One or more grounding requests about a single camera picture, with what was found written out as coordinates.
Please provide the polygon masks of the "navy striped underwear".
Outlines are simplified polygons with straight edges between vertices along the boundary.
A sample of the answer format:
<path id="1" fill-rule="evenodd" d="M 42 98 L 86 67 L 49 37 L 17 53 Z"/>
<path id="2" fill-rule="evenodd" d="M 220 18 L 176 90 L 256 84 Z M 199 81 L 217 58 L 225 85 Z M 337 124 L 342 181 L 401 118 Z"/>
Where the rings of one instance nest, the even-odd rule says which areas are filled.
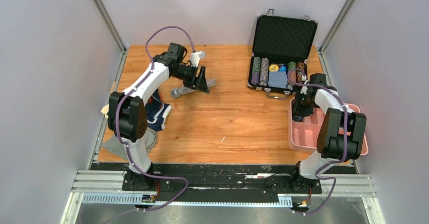
<path id="1" fill-rule="evenodd" d="M 292 120 L 295 122 L 302 122 L 304 117 L 302 115 L 295 115 L 292 117 Z"/>

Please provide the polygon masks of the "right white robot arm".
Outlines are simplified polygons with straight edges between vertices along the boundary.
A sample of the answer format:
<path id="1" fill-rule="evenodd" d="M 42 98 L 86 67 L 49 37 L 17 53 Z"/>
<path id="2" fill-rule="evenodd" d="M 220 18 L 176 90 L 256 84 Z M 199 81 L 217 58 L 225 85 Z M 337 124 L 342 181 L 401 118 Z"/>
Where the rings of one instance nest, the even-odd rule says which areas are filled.
<path id="1" fill-rule="evenodd" d="M 331 165 L 360 157 L 367 117 L 352 110 L 339 97 L 337 89 L 326 84 L 325 74 L 306 77 L 299 72 L 293 84 L 292 120 L 302 122 L 313 115 L 315 108 L 324 114 L 315 152 L 298 163 L 298 173 L 289 178 L 290 188 L 299 193 L 309 186 L 309 179 L 318 179 Z"/>

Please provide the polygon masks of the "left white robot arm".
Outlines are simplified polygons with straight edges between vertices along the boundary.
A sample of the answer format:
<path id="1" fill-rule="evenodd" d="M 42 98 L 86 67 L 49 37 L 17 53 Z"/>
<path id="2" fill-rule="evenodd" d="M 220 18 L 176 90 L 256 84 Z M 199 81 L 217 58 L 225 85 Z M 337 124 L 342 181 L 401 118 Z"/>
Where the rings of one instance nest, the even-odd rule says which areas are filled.
<path id="1" fill-rule="evenodd" d="M 184 63 L 187 49 L 171 43 L 167 51 L 151 57 L 146 71 L 131 86 L 122 92 L 112 92 L 108 103 L 108 127 L 125 149 L 129 162 L 128 174 L 142 190 L 155 184 L 156 176 L 151 171 L 146 144 L 150 139 L 146 104 L 159 86 L 174 77 L 187 88 L 209 94 L 205 66 L 200 66 L 206 57 L 203 51 L 193 51 L 188 63 Z"/>

